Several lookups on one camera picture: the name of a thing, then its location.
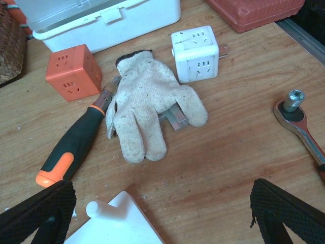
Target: knit cotton glove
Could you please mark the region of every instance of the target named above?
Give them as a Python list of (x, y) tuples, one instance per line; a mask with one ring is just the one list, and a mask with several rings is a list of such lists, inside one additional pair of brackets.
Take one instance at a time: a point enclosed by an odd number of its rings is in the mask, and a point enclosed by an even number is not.
[(165, 156), (158, 114), (176, 102), (192, 126), (206, 123), (208, 113), (197, 93), (188, 85), (180, 86), (151, 51), (122, 56), (116, 67), (122, 79), (106, 113), (107, 136), (111, 138), (116, 130), (128, 162), (139, 163), (145, 157), (157, 161)]

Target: box latch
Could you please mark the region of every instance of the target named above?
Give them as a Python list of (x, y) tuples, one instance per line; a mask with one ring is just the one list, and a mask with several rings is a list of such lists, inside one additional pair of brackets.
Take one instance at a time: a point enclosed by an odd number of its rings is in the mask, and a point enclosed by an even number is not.
[(122, 18), (119, 8), (109, 9), (104, 12), (101, 12), (101, 17), (105, 24), (108, 24), (114, 20), (118, 20)]

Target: white container lid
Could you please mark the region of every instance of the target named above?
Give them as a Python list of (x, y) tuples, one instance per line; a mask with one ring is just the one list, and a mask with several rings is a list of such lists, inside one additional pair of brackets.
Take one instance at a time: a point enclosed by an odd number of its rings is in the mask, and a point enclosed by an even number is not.
[(15, 0), (29, 28), (47, 32), (86, 15), (127, 0)]
[(122, 18), (122, 15), (120, 13), (121, 8), (131, 8), (134, 7), (142, 2), (145, 2), (147, 0), (124, 0), (120, 1), (120, 3), (110, 6), (105, 9), (100, 9), (97, 12), (91, 13), (89, 15), (86, 15), (84, 17), (78, 18), (76, 20), (73, 20), (71, 22), (67, 22), (63, 25), (54, 26), (54, 28), (45, 29), (41, 31), (33, 31), (33, 36), (38, 40), (44, 40), (47, 38), (54, 37), (56, 35), (59, 35), (63, 32), (69, 31), (70, 29), (83, 26), (85, 24), (92, 23), (96, 21), (98, 17), (101, 17), (103, 19), (103, 22), (105, 24), (116, 21), (118, 19)]

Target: wicker basket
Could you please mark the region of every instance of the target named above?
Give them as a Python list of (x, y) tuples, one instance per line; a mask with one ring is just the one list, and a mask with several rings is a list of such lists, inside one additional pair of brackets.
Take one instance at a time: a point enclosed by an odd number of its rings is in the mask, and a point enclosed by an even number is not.
[(24, 30), (0, 4), (0, 84), (20, 74), (25, 46)]

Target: wood grain surface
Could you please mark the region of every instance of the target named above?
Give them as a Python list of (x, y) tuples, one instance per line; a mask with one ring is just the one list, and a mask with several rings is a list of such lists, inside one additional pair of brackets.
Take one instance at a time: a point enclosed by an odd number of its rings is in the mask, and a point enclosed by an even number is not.
[[(249, 228), (249, 195), (257, 178), (325, 211), (325, 187), (313, 158), (272, 112), (287, 92), (302, 89), (310, 133), (325, 149), (325, 67), (274, 23), (238, 34), (203, 0), (184, 0), (181, 8), (179, 22), (94, 56), (103, 85), (118, 74), (118, 57), (140, 49), (152, 49), (176, 73), (171, 33), (212, 26), (218, 42), (229, 44), (229, 56), (220, 60), (216, 78), (189, 84), (209, 120), (178, 132), (163, 122), (167, 155), (137, 165), (123, 159), (118, 138), (109, 140), (102, 122), (72, 179), (77, 216), (67, 237), (88, 220), (88, 202), (108, 202), (124, 190), (166, 243), (263, 243), (258, 226)], [(35, 182), (39, 169), (97, 98), (66, 102), (45, 80), (49, 55), (41, 41), (28, 41), (22, 78), (0, 88), (0, 212), (43, 189)]]

